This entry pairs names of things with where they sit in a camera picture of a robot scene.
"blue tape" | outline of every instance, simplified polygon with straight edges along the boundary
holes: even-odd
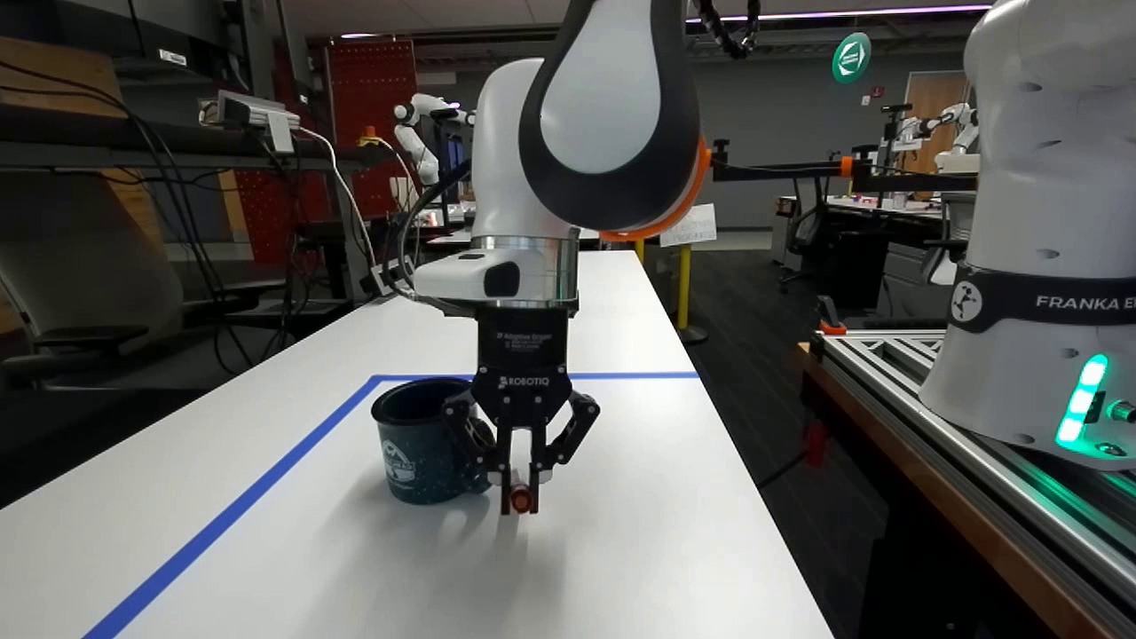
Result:
[[[228,529],[234,529],[301,459],[309,459],[377,386],[420,377],[373,377],[340,409],[334,409],[309,438],[301,438],[273,470],[236,493],[204,529],[199,529],[166,564],[132,588],[87,639],[120,637],[157,596],[162,596]],[[573,373],[572,381],[698,381],[698,373]]]

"wall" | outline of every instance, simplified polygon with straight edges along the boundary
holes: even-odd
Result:
[[[958,58],[881,58],[870,78],[840,89],[825,78],[825,61],[701,61],[694,64],[701,134],[730,139],[730,164],[810,164],[881,139],[881,102],[859,108],[863,91],[882,89],[882,102],[900,102],[909,71],[952,71]],[[436,89],[474,102],[486,75],[456,75],[456,87]],[[778,196],[789,180],[708,186],[701,200],[718,202],[720,229],[769,229]]]

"green light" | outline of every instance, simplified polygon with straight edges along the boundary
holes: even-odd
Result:
[[[1064,418],[1062,431],[1056,431],[1056,441],[1062,445],[1079,441],[1083,428],[1086,428],[1083,418]]]
[[[1105,377],[1108,377],[1108,357],[1093,357],[1090,364],[1086,364],[1086,371],[1079,373],[1079,386],[1101,386],[1105,383]]]
[[[1093,393],[1090,390],[1074,390],[1072,403],[1068,403],[1068,417],[1086,418],[1090,409],[1093,409]]]

